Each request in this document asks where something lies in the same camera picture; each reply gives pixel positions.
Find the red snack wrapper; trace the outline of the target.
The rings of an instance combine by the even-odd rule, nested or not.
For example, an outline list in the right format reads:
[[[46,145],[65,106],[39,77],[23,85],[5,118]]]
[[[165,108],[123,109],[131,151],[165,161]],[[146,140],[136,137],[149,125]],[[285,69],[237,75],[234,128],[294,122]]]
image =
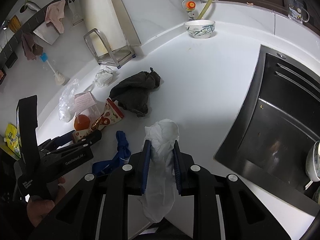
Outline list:
[[[101,131],[104,127],[114,125],[120,122],[123,118],[124,114],[118,106],[110,98],[107,98],[104,113],[99,116],[99,118],[97,118],[97,120],[95,120],[88,129],[73,132],[72,139],[74,142],[78,142],[94,131]]]

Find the pink paper package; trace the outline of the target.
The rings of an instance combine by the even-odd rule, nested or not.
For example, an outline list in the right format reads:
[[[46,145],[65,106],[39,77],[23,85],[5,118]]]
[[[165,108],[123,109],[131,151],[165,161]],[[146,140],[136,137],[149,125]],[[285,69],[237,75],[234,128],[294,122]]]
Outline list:
[[[102,108],[97,103],[91,92],[82,92],[74,96],[75,116],[85,115],[89,118],[90,124],[95,122],[102,114]]]

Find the white tissue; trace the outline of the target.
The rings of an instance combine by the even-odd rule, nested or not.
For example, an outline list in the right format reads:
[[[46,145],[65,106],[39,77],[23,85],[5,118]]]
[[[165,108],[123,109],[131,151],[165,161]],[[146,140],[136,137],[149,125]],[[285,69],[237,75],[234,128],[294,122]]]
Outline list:
[[[179,140],[178,125],[163,119],[145,128],[145,140],[151,142],[151,156],[145,193],[139,198],[144,216],[159,223],[175,202],[174,157],[172,150]]]

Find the dark grey cloth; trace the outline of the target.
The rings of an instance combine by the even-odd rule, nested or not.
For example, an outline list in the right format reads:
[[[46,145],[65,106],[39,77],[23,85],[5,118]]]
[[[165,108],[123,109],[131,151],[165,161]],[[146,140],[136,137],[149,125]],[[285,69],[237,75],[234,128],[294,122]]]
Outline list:
[[[141,71],[118,83],[109,97],[122,109],[142,118],[148,114],[149,93],[160,86],[160,81],[161,77],[150,67],[149,72]]]

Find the orange fruit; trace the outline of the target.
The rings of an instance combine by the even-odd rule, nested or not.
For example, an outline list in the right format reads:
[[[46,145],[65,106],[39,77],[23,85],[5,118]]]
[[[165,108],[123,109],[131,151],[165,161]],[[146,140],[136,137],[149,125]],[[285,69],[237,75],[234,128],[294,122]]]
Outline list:
[[[86,116],[84,114],[79,114],[78,116],[75,117],[74,129],[76,131],[88,129],[90,126],[90,123],[91,123],[91,120],[88,116]]]

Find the blue plastic bag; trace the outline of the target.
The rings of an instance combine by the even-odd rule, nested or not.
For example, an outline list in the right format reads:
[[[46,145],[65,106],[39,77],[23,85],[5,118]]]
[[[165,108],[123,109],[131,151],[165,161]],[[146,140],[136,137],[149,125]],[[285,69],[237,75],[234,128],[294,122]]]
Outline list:
[[[129,143],[123,131],[116,132],[117,152],[110,160],[103,160],[92,165],[93,174],[111,174],[115,169],[125,165],[131,156]]]

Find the yellow green detergent pouch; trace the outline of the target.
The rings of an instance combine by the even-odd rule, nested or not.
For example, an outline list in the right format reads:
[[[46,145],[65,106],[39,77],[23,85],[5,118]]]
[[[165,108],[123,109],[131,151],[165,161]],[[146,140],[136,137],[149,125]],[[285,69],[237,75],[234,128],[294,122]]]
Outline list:
[[[12,152],[14,152],[20,158],[21,154],[17,128],[12,124],[8,124],[5,130],[5,142],[7,143],[8,148],[10,148]]]

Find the clear plastic bag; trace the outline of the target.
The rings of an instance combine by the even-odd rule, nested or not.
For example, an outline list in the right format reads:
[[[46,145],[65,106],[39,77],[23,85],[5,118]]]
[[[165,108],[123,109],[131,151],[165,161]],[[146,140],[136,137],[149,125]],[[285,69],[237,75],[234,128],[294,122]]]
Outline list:
[[[70,122],[75,115],[75,94],[79,87],[79,79],[67,85],[59,98],[58,116],[62,122]]]

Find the brown hanging cloth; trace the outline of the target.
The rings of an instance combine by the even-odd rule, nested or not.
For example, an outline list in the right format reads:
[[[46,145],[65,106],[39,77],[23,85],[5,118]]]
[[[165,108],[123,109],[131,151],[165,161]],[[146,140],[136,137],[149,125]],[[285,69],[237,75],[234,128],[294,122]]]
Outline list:
[[[34,41],[31,33],[22,33],[21,42],[24,55],[28,61],[36,60],[37,56],[41,56],[43,54],[43,47]]]

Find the metal board rack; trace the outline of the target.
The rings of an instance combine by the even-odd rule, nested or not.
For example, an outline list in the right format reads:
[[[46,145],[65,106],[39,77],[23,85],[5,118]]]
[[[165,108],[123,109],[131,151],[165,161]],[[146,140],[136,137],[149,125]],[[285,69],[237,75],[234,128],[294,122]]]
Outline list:
[[[93,45],[92,35],[95,35],[98,38],[98,41],[101,42],[106,53],[103,53],[100,56],[98,55],[97,50]],[[112,50],[106,36],[97,28],[90,30],[84,35],[84,42],[99,65],[104,64],[120,69],[125,63],[136,57],[135,52],[126,38],[125,46]]]

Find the pink hanging cloth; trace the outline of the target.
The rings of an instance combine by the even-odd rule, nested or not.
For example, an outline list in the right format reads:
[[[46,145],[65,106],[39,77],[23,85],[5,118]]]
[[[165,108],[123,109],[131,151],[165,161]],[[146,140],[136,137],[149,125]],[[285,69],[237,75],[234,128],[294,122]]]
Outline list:
[[[52,23],[60,34],[64,33],[62,19],[65,17],[65,4],[66,0],[60,0],[48,5],[44,19],[46,24]]]

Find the hanging peeler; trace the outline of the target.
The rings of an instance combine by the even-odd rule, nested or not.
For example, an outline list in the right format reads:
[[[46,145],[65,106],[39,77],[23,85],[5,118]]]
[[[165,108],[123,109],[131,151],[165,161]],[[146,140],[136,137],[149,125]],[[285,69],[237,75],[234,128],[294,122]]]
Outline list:
[[[68,6],[72,13],[72,25],[75,26],[82,22],[84,19],[83,17],[77,12],[75,4],[72,0],[68,0]]]

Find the white patterned bowl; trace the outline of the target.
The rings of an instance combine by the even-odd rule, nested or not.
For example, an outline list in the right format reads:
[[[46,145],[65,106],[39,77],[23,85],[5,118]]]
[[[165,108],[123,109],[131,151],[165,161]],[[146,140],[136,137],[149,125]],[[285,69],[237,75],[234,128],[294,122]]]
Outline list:
[[[215,21],[193,20],[185,22],[184,27],[192,38],[206,39],[214,35]]]

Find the blue handled bottle brush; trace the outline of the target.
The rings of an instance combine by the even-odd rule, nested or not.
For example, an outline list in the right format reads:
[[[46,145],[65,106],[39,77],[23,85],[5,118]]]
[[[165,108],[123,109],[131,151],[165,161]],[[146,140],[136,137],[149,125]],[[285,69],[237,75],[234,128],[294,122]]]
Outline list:
[[[49,68],[53,71],[56,85],[57,86],[63,85],[65,83],[65,80],[66,80],[65,77],[61,73],[57,72],[54,69],[54,67],[50,64],[47,54],[46,53],[42,53],[42,55],[40,56],[40,59],[43,62],[47,63]]]

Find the black wall hook rail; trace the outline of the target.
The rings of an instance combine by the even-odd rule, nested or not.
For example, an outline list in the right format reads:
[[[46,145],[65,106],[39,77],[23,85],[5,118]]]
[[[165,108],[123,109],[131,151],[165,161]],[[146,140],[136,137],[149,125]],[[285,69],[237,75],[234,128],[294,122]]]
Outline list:
[[[44,19],[47,12],[47,7],[54,2],[58,2],[60,0],[53,0],[48,3],[46,6],[41,8],[40,11],[36,12],[24,25],[18,29],[18,31],[11,37],[11,39],[7,42],[4,48],[1,50],[1,69],[5,67],[7,60],[11,57],[12,54],[15,53],[15,50],[18,48],[19,43],[21,42],[22,33],[32,33],[38,26],[44,23]]]

